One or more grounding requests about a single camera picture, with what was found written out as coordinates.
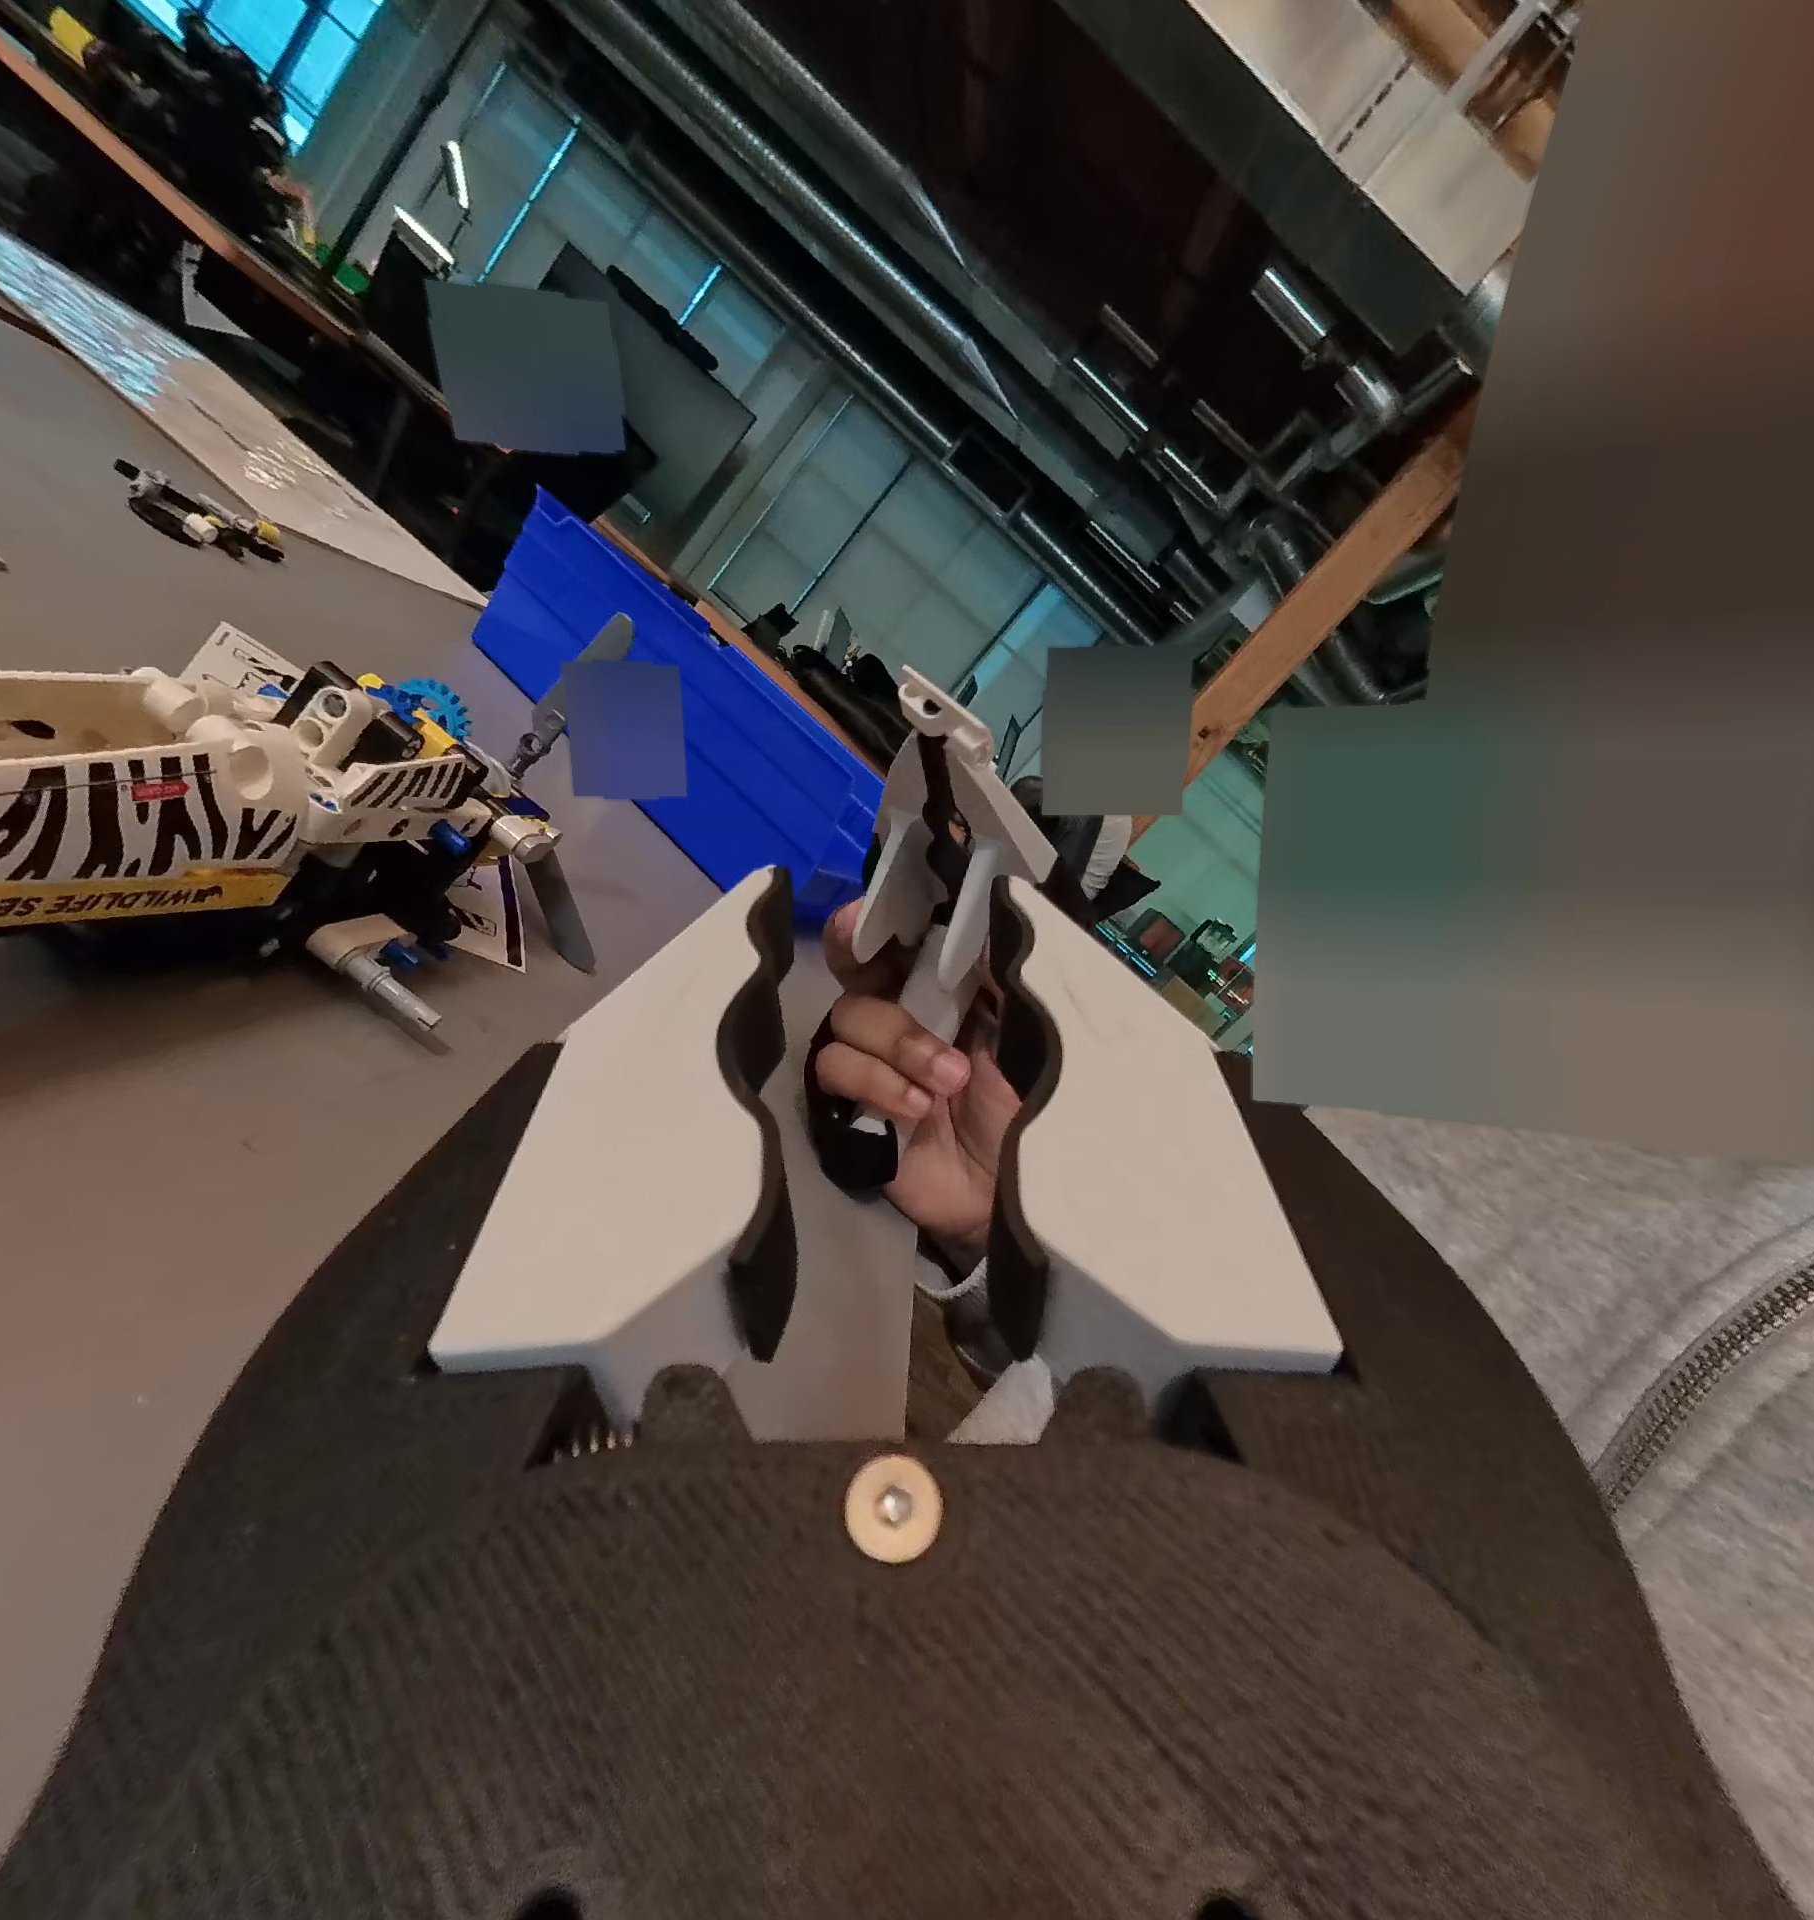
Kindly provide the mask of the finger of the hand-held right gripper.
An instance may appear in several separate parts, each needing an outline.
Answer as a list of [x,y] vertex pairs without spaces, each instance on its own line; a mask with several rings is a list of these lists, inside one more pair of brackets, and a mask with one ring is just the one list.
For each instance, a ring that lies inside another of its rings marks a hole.
[[899,817],[923,829],[935,890],[956,890],[968,859],[994,852],[994,867],[1041,884],[1055,847],[997,770],[991,728],[915,668],[899,677],[899,710],[910,728],[899,749]]
[[878,859],[852,930],[852,959],[878,961],[891,945],[910,952],[952,919],[956,803],[944,738],[917,738],[891,769],[876,818]]

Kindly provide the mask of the person's right hand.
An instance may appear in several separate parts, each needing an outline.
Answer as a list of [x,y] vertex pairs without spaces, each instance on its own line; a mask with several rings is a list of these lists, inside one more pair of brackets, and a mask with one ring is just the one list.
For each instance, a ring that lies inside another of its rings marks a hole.
[[882,1193],[920,1236],[972,1261],[988,1251],[1001,1142],[1020,1105],[997,1065],[1001,988],[984,979],[968,1020],[942,1043],[902,1005],[914,961],[901,947],[873,963],[852,959],[858,913],[858,903],[847,903],[824,924],[824,961],[839,994],[808,1069],[824,1096],[905,1128]]

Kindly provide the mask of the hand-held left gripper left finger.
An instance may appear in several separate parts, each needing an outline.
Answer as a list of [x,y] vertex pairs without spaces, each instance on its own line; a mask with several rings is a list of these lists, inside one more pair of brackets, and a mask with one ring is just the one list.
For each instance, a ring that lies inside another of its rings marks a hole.
[[799,1243],[762,1092],[791,881],[753,871],[561,1035],[431,1336],[441,1372],[580,1367],[638,1420],[656,1372],[770,1360]]

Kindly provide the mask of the pile of black equipment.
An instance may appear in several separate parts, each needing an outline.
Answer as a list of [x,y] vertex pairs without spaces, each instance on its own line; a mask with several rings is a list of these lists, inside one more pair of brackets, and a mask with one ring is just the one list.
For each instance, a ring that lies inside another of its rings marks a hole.
[[163,153],[184,163],[188,189],[225,223],[245,226],[278,189],[289,158],[278,90],[216,34],[203,4],[178,10],[176,40],[150,37],[140,75],[156,96]]

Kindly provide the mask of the zebra striped lego helicopter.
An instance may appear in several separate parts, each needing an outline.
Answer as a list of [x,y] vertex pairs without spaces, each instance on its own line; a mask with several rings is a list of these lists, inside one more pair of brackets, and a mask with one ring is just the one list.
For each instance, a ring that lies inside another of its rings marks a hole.
[[[554,690],[508,759],[486,752],[470,721],[468,740],[540,805],[524,775],[561,728]],[[57,936],[129,964],[287,961],[241,952],[234,915],[268,906],[285,887],[272,839],[299,823],[304,799],[294,740],[234,718],[232,693],[188,680],[185,668],[0,670],[0,937]],[[551,854],[515,871],[518,897],[537,905],[551,951],[591,973],[596,955],[554,818],[551,829]],[[296,956],[435,1035],[438,1010],[413,994],[407,972],[369,963],[369,941],[372,924],[340,924]]]

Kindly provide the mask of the blue plastic bin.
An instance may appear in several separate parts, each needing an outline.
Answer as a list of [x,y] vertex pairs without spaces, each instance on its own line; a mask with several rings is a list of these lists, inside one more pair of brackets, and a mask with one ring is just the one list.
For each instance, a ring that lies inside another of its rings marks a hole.
[[641,813],[723,890],[787,867],[796,924],[819,927],[862,886],[884,777],[696,605],[534,490],[472,644],[542,701],[617,613],[630,618],[630,658],[681,677],[685,796]]

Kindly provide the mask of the black computer monitor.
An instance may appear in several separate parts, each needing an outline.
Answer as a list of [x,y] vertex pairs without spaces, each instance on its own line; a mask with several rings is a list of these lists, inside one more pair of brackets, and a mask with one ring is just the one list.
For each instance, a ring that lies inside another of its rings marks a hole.
[[719,362],[621,269],[601,271],[566,245],[544,293],[604,300],[623,369],[624,420],[653,456],[634,497],[653,519],[685,516],[734,457],[753,414],[716,378]]

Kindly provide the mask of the small lego assembly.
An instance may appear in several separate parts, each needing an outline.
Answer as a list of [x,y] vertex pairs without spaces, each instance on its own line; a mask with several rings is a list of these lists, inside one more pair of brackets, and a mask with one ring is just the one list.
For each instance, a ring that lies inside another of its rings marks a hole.
[[113,469],[125,482],[128,509],[156,533],[193,548],[212,548],[234,560],[285,562],[281,535],[273,522],[224,507],[136,462],[113,460]]

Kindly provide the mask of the large printed cardboard sheet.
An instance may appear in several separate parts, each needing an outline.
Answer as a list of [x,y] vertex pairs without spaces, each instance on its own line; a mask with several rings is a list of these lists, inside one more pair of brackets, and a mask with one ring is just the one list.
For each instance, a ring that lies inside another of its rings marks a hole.
[[0,295],[285,535],[329,548],[461,605],[485,605],[480,588],[436,560],[199,348],[1,228]]

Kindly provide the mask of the person's grey hoodie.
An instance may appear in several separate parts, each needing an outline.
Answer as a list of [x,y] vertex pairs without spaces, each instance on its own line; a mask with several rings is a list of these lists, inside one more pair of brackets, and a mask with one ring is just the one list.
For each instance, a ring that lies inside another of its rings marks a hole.
[[1814,1916],[1814,1167],[1310,1118],[1544,1387],[1719,1777]]

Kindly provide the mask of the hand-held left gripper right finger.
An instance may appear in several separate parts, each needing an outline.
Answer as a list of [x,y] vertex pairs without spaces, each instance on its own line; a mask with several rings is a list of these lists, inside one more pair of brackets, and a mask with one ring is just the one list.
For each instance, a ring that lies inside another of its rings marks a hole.
[[1343,1339],[1224,1059],[1026,879],[991,899],[999,1150],[986,1302],[1015,1360],[1150,1412],[1208,1370],[1329,1375]]

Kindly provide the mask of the wooden support post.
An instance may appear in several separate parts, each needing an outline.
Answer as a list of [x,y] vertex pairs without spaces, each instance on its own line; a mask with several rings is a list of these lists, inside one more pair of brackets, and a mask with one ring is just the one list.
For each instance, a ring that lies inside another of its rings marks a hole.
[[1193,697],[1182,781],[1193,786],[1243,725],[1455,505],[1479,392],[1471,392],[1299,585]]

